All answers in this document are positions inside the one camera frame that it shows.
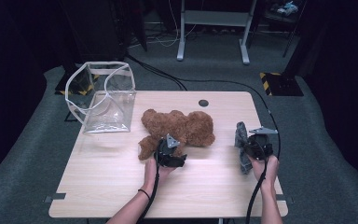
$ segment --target table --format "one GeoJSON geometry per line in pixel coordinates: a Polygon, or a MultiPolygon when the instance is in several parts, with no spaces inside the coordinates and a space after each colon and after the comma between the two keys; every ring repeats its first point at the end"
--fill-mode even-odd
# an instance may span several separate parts
{"type": "Polygon", "coordinates": [[[245,27],[243,38],[239,40],[242,62],[249,64],[249,55],[246,48],[246,39],[252,24],[257,0],[252,0],[249,12],[224,12],[224,11],[200,11],[186,10],[185,0],[182,0],[181,22],[180,22],[180,41],[179,49],[176,56],[178,61],[182,61],[185,54],[185,24],[202,24],[202,25],[224,25],[245,27]]]}
{"type": "MultiPolygon", "coordinates": [[[[139,161],[138,142],[148,135],[141,123],[146,109],[188,114],[201,110],[213,118],[215,142],[210,147],[187,147],[186,164],[177,168],[162,186],[148,217],[245,217],[256,185],[251,172],[243,175],[234,147],[237,122],[248,130],[259,128],[254,101],[245,91],[137,91],[129,133],[78,135],[53,200],[51,217],[111,217],[129,201],[144,181],[145,162],[139,161]],[[208,106],[199,105],[207,100],[208,106]]],[[[279,179],[277,194],[282,194],[279,179]]],[[[282,216],[288,212],[278,201],[282,216]]],[[[261,216],[261,195],[252,216],[261,216]]]]}

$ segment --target gray carpet floor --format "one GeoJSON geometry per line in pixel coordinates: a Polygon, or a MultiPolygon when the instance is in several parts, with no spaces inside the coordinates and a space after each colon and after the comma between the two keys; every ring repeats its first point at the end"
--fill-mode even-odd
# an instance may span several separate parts
{"type": "MultiPolygon", "coordinates": [[[[130,47],[129,54],[172,76],[193,80],[183,81],[189,91],[250,92],[262,125],[274,128],[261,96],[281,133],[279,178],[284,195],[292,200],[284,223],[358,223],[358,173],[343,159],[326,132],[323,114],[306,82],[296,77],[304,93],[302,97],[264,93],[259,73],[282,72],[296,41],[283,58],[286,39],[258,33],[249,49],[251,63],[243,65],[239,38],[240,35],[197,35],[187,40],[182,62],[176,61],[178,42],[168,46],[169,42],[149,40],[157,43],[148,44],[148,51],[140,46],[130,47]]],[[[137,90],[179,90],[173,81],[127,58],[125,62],[131,66],[137,90]]],[[[67,105],[62,95],[54,94],[63,72],[61,67],[46,72],[48,87],[44,98],[0,165],[0,223],[86,223],[85,219],[51,218],[50,204],[44,202],[60,183],[80,129],[79,122],[64,122],[67,105]]],[[[273,146],[278,145],[275,137],[270,141],[273,146]]],[[[252,218],[252,223],[259,221],[252,218]]],[[[232,219],[230,223],[244,223],[244,218],[232,219]]]]}

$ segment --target chair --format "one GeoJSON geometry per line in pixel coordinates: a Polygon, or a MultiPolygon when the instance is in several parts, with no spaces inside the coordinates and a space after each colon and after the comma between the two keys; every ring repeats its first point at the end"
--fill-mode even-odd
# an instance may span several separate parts
{"type": "Polygon", "coordinates": [[[286,45],[286,49],[283,53],[283,58],[286,56],[287,50],[289,50],[289,46],[292,43],[293,37],[296,33],[296,29],[298,26],[298,22],[301,19],[301,16],[304,12],[304,8],[307,4],[307,0],[303,1],[293,1],[294,4],[297,6],[298,11],[296,13],[291,13],[288,16],[285,16],[283,13],[279,13],[276,10],[271,10],[273,7],[273,2],[268,0],[264,6],[264,9],[261,10],[261,15],[258,20],[255,20],[254,30],[252,32],[251,38],[249,38],[248,41],[248,49],[251,47],[252,40],[255,36],[255,32],[258,27],[258,23],[260,23],[261,20],[268,22],[269,24],[278,24],[280,26],[286,27],[288,30],[290,30],[289,36],[288,36],[288,43],[286,45]]]}

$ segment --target bracelet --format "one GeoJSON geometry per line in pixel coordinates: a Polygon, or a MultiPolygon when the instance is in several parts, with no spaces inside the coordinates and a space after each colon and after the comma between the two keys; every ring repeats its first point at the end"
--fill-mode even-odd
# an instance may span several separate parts
{"type": "Polygon", "coordinates": [[[147,198],[149,199],[149,201],[151,200],[149,194],[147,194],[146,191],[144,191],[144,190],[142,190],[142,189],[138,189],[138,192],[139,192],[139,191],[143,192],[143,193],[147,196],[147,198]]]}

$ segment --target brown plush fur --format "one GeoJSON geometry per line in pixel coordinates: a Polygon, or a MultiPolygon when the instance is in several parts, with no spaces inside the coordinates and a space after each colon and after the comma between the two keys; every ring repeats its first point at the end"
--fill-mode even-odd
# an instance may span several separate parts
{"type": "Polygon", "coordinates": [[[173,156],[183,155],[185,145],[207,147],[214,142],[213,120],[202,111],[194,111],[187,116],[181,111],[173,110],[170,113],[158,113],[148,109],[142,116],[142,123],[150,135],[139,142],[141,152],[139,160],[149,158],[156,151],[158,141],[167,136],[167,133],[180,142],[173,156]]]}

